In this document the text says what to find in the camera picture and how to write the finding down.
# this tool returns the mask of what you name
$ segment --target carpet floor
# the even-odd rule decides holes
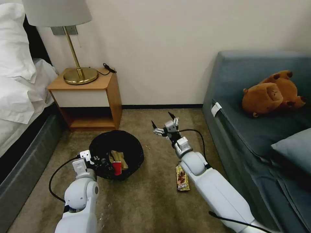
[[[209,206],[190,182],[190,191],[176,191],[175,166],[179,159],[171,143],[152,132],[151,120],[162,127],[170,117],[168,110],[124,110],[120,130],[140,141],[145,160],[141,167],[122,182],[98,178],[96,206],[97,232],[232,232],[209,216]],[[201,109],[171,109],[179,116],[179,128],[199,130],[205,139],[209,163],[225,175]],[[100,132],[64,132],[45,171],[33,189],[9,233],[52,233],[62,217],[63,203],[48,190],[52,173],[65,161],[87,150]],[[184,132],[195,151],[202,151],[199,135]],[[54,177],[52,189],[59,196],[74,181],[75,172],[66,165]]]

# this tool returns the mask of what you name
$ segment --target wall plate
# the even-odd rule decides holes
[[[75,25],[66,26],[69,35],[77,35],[78,31]],[[65,31],[63,27],[51,27],[54,36],[64,36]]]

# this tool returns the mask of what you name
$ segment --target stuffed animal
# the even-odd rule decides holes
[[[290,80],[293,76],[291,71],[280,71],[263,80],[261,83],[275,83],[283,96],[283,102],[279,109],[298,109],[305,105],[306,98],[297,96],[297,87]]]
[[[283,102],[283,96],[275,83],[261,83],[243,92],[242,107],[253,117],[269,113]]]

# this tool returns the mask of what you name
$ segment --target nightstand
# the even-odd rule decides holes
[[[117,75],[98,74],[88,84],[70,85],[63,79],[65,69],[49,86],[55,103],[71,131],[109,131],[118,129],[121,114],[121,98]],[[108,73],[104,68],[97,69]]]

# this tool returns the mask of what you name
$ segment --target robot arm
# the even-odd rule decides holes
[[[239,192],[217,170],[213,169],[199,152],[193,151],[186,137],[181,137],[178,131],[178,118],[169,114],[173,121],[167,122],[163,129],[157,128],[152,122],[154,133],[171,140],[177,156],[181,159],[181,167],[217,216],[251,226],[221,220],[223,224],[241,233],[275,232],[267,230],[257,222],[247,201]]]
[[[65,191],[64,213],[55,233],[96,232],[95,208],[99,188],[95,172],[87,168],[88,163],[94,164],[90,158],[90,151],[86,150],[80,152],[80,159],[72,162],[77,176]]]

